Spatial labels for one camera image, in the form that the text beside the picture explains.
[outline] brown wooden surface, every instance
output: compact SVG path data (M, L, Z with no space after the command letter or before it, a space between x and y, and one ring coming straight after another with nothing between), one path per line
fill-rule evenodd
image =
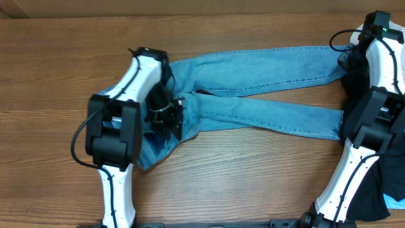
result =
M122 77L128 47L180 60L213 51L327 44L363 13L142 16L0 21L0 227L74 227L103 217L101 181L71 158L87 100ZM405 24L405 13L393 21ZM348 36L336 44L345 44ZM256 96L340 108L339 82ZM84 153L83 137L77 143ZM238 222L299 217L328 184L335 141L261 129L200 133L151 172L136 169L140 222ZM360 227L403 227L404 211Z
M405 11L401 0L0 0L12 18Z

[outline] blue fabric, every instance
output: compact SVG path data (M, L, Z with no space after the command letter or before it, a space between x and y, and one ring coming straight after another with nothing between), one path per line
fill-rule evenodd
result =
M148 123L142 123L138 164L144 170L151 168L199 131L261 127L297 136L339 140L340 110L242 98L339 79L345 74L337 65L339 54L328 46L305 46L228 51L172 63L175 94L187 103L183 111L182 140L174 136L164 139ZM120 128L120 122L106 124ZM405 208L405 201L398 203L386 195L385 200L388 208Z

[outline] wooden table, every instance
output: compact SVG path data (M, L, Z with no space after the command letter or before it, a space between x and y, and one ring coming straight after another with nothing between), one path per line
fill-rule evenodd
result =
M69 148L90 96L127 71L127 48L166 50L173 61L213 51L327 45L365 14L0 20L0 227L74 227L103 218L99 174L76 164ZM405 24L405 13L392 19ZM345 94L333 82L255 98L339 109ZM91 161L83 135L76 148ZM139 222L299 217L327 186L342 148L262 129L200 133L151 172L135 169ZM405 212L391 212L359 226L402 226Z

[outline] wire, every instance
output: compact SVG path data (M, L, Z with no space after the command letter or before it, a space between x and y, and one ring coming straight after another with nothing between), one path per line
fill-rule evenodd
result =
M357 167L354 169L352 175L350 176L350 178L347 181L347 184L346 184L346 186L345 186L345 188L343 190L342 196L340 197L339 205L338 205L336 213L335 213L335 217L333 218L333 226L332 226L333 228L336 227L337 217L339 216L339 212L340 212L340 209L342 208L344 198L346 196L347 190L349 189L350 183L352 182L352 180L354 178L354 175L356 175L356 172L360 169L361 165L366 162L367 159L375 157L375 156L379 156L379 157L381 157L381 156L390 156L390 157L397 157L397 158L405 157L405 155L388 155L388 154L374 154L374 155L368 155L368 156L364 157L358 163Z
M109 100L108 102L106 102L106 103L103 105L102 108L96 110L96 111L95 111L94 113L92 113L89 117L87 117L87 119L84 120L84 121L82 122L82 124L80 124L80 126L79 126L78 129L76 130L75 134L73 135L73 137L72 137L72 143L70 144L70 152L72 153L73 159L74 159L77 163L79 163L79 164L81 164L81 165L83 165L83 166L85 166L85 167L96 168L96 169L98 169L98 170L103 171L103 172L107 175L108 180L109 180L109 190L110 190L110 193L111 193L111 194L110 194L110 195L111 195L111 202L110 202L110 203L111 203L111 215L112 215L112 217L113 217L113 222L114 222L114 227L115 227L115 228L118 228L118 226L117 226L117 223L116 223L115 209L114 209L113 177L111 176L110 172L109 172L108 170L106 170L105 168L100 167L100 166L97 166L97 165L92 165L92 164L86 163L86 162L81 161L80 159L78 159L77 156L76 156L76 152L75 152L75 144L76 144L76 140L77 140L78 135L79 135L80 132L83 130L83 128L87 125L87 123L89 122L89 120L91 120L93 117L95 117L100 111L103 111L103 110L105 109L105 107L107 107L107 105L109 105L113 100L115 100L116 98L119 98L119 97L125 92L125 90L128 89L129 85L134 81L134 79L136 78L136 76L137 76L137 74L139 73L139 70L140 70L140 63L139 63L138 56L134 56L134 58L137 60L138 66L137 66L137 70L135 71L134 75L131 77L131 79L129 80L129 82L124 86L124 88L122 88L122 90L121 90L117 95L115 95L114 97L110 98L110 100Z
M365 31L362 31L362 30L358 30L358 29L342 30L342 31L340 31L340 32L337 32L336 34L334 34L334 35L330 38L330 40L329 40L329 46L330 46L330 48L332 48L334 51L337 51L337 52L346 52L346 51L355 50L355 49L356 49L356 46L355 46L355 47L352 47L352 48L349 48L349 49L337 49L337 48L335 48L335 47L332 45L332 41L333 41L333 39L334 39L335 37L337 37L337 36L340 35L340 34L348 33L348 32L359 32L359 33L361 33L361 34L369 35L369 36L371 36L371 37L377 39L378 41L380 41L380 42L388 49L388 51L389 51L389 53L390 53L390 55L391 55L393 64L394 64L394 87L395 87L395 89L397 90L398 94L401 95L401 96L403 96L403 93L401 92L401 90L399 89L399 86L398 86L397 58L395 57L394 51L391 49L391 47L390 47L381 37L379 37L379 36L377 36L377 35L374 35L374 34L371 34L371 33L369 33L369 32L365 32Z

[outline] robotic arm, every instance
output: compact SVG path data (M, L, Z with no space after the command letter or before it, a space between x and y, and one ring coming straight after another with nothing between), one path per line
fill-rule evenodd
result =
M356 227L354 221L346 219L346 213L368 169L388 149L405 151L405 84L400 68L404 39L402 32L389 28L389 20L388 13L370 13L362 31L350 31L360 32L358 44L350 43L341 51L338 63L348 71L342 78L349 96L341 130L341 138L346 141L322 195L300 219L229 227L329 228L336 223L338 227ZM142 145L141 104L146 105L146 120L156 132L165 137L173 134L181 140L183 107L165 89L171 77L167 54L144 47L132 53L131 67L117 86L104 96L93 95L89 101L86 152L101 174L105 204L103 223L96 227L135 227L131 174ZM111 127L112 121L121 122L121 128Z

